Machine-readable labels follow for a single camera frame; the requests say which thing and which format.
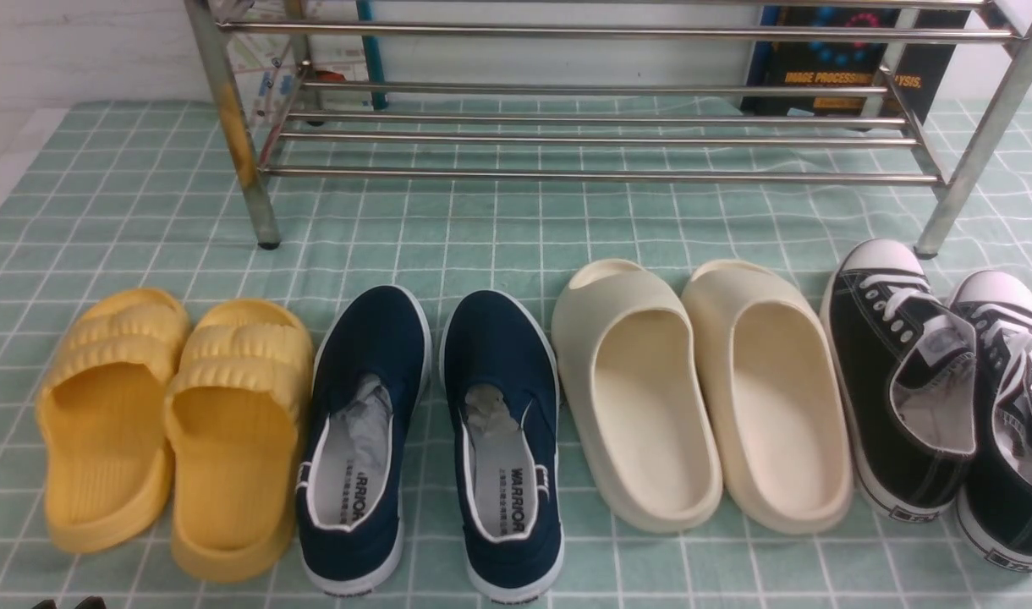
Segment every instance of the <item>metal shoe rack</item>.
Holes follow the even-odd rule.
[[[646,26],[555,26],[466,23],[407,23],[368,21],[312,21],[303,10],[304,0],[284,0],[287,19],[252,22],[239,17],[248,0],[227,0],[214,14],[209,0],[185,0],[194,30],[199,57],[207,74],[227,146],[237,170],[238,184],[246,197],[256,230],[257,243],[265,250],[279,246],[279,228],[265,189],[265,178],[272,175],[319,175],[327,178],[434,178],[444,181],[481,179],[481,181],[586,181],[586,182],[767,182],[767,184],[810,185],[892,185],[926,186],[933,190],[937,205],[915,244],[923,258],[937,255],[948,236],[961,209],[968,200],[1001,135],[1013,119],[1032,82],[1032,22],[1026,28],[1015,26],[1004,0],[776,0],[774,4],[799,7],[899,8],[892,28],[846,27],[646,27]],[[658,0],[664,2],[702,2],[706,4],[756,4],[770,0]],[[914,28],[918,10],[975,11],[985,30],[918,30]],[[229,35],[285,34],[297,63],[297,76],[288,103],[269,132],[260,151],[253,146],[245,107],[237,93],[237,83],[227,54]],[[329,111],[320,104],[324,92],[445,93],[463,96],[813,96],[806,87],[593,87],[540,85],[433,84],[433,82],[330,82],[317,77],[312,64],[311,35],[445,35],[445,37],[504,37],[561,39],[692,39],[765,40],[830,42],[882,42],[884,57],[878,73],[868,87],[836,87],[820,90],[820,96],[865,97],[860,117],[747,117],[747,116],[624,116],[624,115],[442,115],[442,113]],[[1000,85],[993,93],[987,111],[978,121],[971,141],[952,171],[942,168],[937,155],[922,130],[917,116],[903,99],[895,74],[903,46],[911,44],[993,44],[1011,59]],[[896,100],[903,108],[899,117],[878,117],[883,101]],[[646,127],[809,127],[849,129],[893,129],[899,136],[614,136],[568,134],[462,134],[429,133],[418,129],[396,131],[302,130],[292,123],[338,123],[368,121],[392,124],[596,124],[598,126]],[[917,162],[917,173],[837,173],[837,172],[749,172],[749,171],[583,171],[583,170],[473,170],[420,169],[399,166],[300,166],[280,165],[273,154],[287,139],[312,139],[331,142],[441,142],[496,143],[496,146],[568,146],[568,147],[738,147],[738,148],[817,148],[817,149],[909,149]]]

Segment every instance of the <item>slide sandal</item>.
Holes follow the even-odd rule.
[[[232,300],[196,325],[165,404],[171,553],[188,574],[241,581],[287,550],[311,385],[310,332],[288,310]]]
[[[61,342],[35,406],[45,524],[60,550],[105,550],[162,512],[174,474],[163,394],[188,334],[173,296],[133,289],[88,309]]]
[[[574,275],[551,323],[558,371],[603,499],[645,532],[702,523],[722,494],[692,328],[662,279],[627,260]]]
[[[851,505],[851,455],[828,340],[798,288],[716,260],[682,291],[730,496],[787,535],[834,527]]]

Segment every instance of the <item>black canvas sneaker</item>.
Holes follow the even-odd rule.
[[[903,244],[873,239],[828,282],[820,319],[864,496],[905,522],[952,504],[975,455],[973,328]]]
[[[1032,571],[1032,296],[1000,270],[965,279],[949,307],[975,327],[978,456],[957,520],[989,562]]]

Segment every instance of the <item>yellow slide sandal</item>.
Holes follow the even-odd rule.
[[[64,336],[35,407],[61,550],[105,550],[159,517],[174,473],[163,396],[188,334],[174,297],[146,288],[107,297]]]
[[[313,354],[307,327],[267,300],[218,304],[189,336],[165,404],[171,552],[188,574],[241,581],[287,550]]]

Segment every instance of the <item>grid pattern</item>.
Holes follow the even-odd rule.
[[[722,110],[718,104],[641,99],[465,101],[452,107],[692,115]],[[980,111],[960,103],[935,108],[930,129],[944,154],[962,149]],[[295,142],[284,159],[316,162],[318,156],[359,165],[366,159],[375,166],[555,169],[575,162],[596,169],[913,170],[907,155],[852,151],[331,149]],[[637,260],[681,288],[701,262],[738,257],[772,267],[816,302],[836,259],[858,241],[879,235],[910,242],[933,209],[929,190],[841,186],[295,179],[273,181],[271,189],[284,245],[265,253],[253,246],[214,108],[116,101],[70,113],[2,206],[0,609],[27,609],[41,598],[71,607],[88,594],[129,609],[485,605],[462,566],[451,430],[436,389],[416,411],[409,438],[402,493],[411,526],[404,560],[369,598],[336,601],[316,592],[293,548],[252,581],[195,581],[172,563],[166,516],[99,555],[57,551],[41,517],[44,448],[32,397],[60,335],[107,294],[160,286],[184,299],[194,319],[230,297],[267,297],[288,304],[319,340],[337,310],[377,284],[396,282],[418,294],[436,329],[462,294],[478,288],[504,289],[548,320],[563,283],[592,259]],[[941,293],[980,267],[1010,270],[1032,288],[1032,101],[941,255],[927,262]],[[682,536],[651,537],[610,515],[566,411],[559,450],[566,569],[535,607],[1032,608],[1032,577],[976,558],[948,520],[880,520],[858,499],[834,532],[797,539],[749,521],[724,499],[709,523]]]

